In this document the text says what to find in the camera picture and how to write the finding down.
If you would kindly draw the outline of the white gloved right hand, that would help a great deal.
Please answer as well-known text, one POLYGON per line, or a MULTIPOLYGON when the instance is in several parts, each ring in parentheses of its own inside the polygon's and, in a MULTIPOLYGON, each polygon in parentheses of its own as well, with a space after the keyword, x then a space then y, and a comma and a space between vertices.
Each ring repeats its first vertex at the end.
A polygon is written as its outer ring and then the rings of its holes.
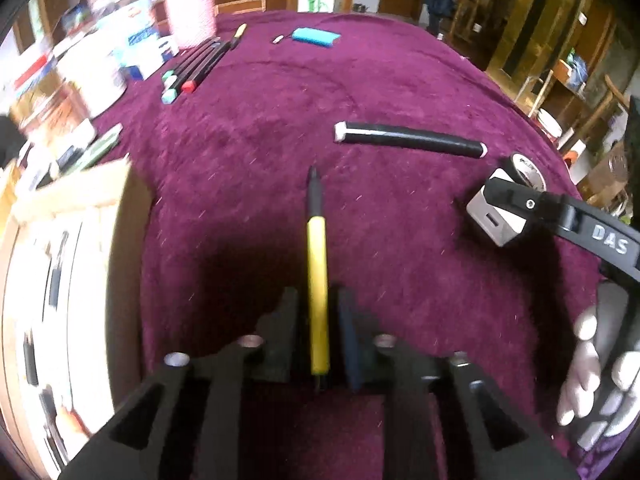
POLYGON ((574 326, 577 344, 556 421, 581 450, 618 436, 639 416, 639 300, 611 281, 574 326))

